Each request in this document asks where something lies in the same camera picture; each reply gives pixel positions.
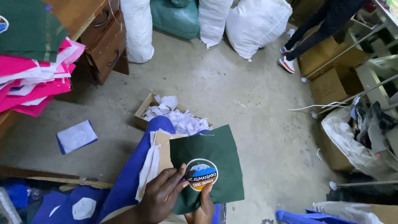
white sneaker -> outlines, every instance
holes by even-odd
[[[293,48],[292,49],[290,49],[290,50],[286,50],[286,48],[285,47],[282,47],[281,49],[279,49],[279,51],[283,54],[283,53],[288,53],[288,52],[291,52],[291,51],[293,51]]]
[[[286,56],[279,59],[279,63],[290,73],[294,73],[293,61],[286,60]]]

hand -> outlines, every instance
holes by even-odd
[[[146,185],[142,201],[134,208],[139,218],[137,223],[157,224],[171,214],[178,194],[189,184],[188,181],[178,183],[186,169],[185,163],[178,170],[164,169]]]
[[[201,192],[201,205],[198,210],[184,215],[188,224],[211,224],[211,219],[216,210],[216,206],[210,198],[210,191],[212,188],[212,184],[206,185]]]

dark green cloth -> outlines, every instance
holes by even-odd
[[[170,158],[174,167],[193,159],[207,159],[218,169],[218,179],[210,192],[215,204],[244,200],[242,170],[229,125],[203,134],[170,140]],[[200,192],[185,187],[177,198],[173,212],[177,215],[196,211]]]
[[[0,33],[0,54],[55,62],[58,48],[68,35],[58,18],[41,0],[1,0],[0,16],[8,29]]]

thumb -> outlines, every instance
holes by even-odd
[[[210,206],[213,206],[213,201],[211,201],[210,198],[210,191],[213,188],[212,184],[208,184],[207,186],[205,186],[202,189],[202,193],[201,193],[201,198],[200,198],[200,202],[201,202],[201,206],[203,208],[209,208]]]

stack of fabric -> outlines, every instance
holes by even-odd
[[[68,39],[49,8],[41,0],[0,3],[0,112],[38,116],[54,95],[70,91],[85,46]]]

